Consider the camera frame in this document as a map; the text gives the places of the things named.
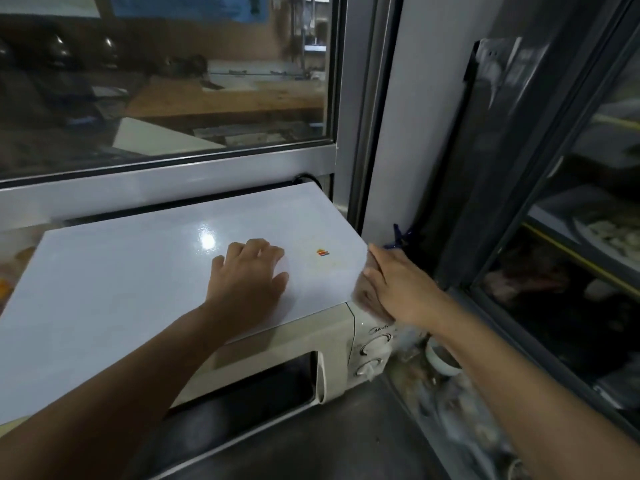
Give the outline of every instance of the refrigerator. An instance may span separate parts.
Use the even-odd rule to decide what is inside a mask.
[[[640,440],[640,0],[540,0],[476,42],[408,251]]]

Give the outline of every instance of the glass window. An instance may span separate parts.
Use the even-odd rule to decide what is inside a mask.
[[[640,410],[640,54],[482,286],[616,408]]]
[[[327,136],[331,0],[0,0],[0,180]]]

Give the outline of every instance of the microwave brand logo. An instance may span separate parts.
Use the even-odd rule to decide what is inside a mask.
[[[382,331],[386,328],[389,328],[391,325],[384,325],[384,326],[377,326],[377,327],[373,327],[371,330],[369,330],[369,334],[370,335],[374,335],[376,333],[378,333],[379,331]]]

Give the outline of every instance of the left hand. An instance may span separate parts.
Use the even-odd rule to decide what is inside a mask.
[[[232,242],[227,256],[211,262],[211,277],[203,307],[219,317],[230,334],[251,330],[275,309],[289,281],[273,271],[284,250],[264,239]]]

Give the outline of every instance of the white wall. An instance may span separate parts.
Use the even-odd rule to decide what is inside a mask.
[[[476,40],[503,0],[404,0],[362,237],[409,227],[445,143]]]

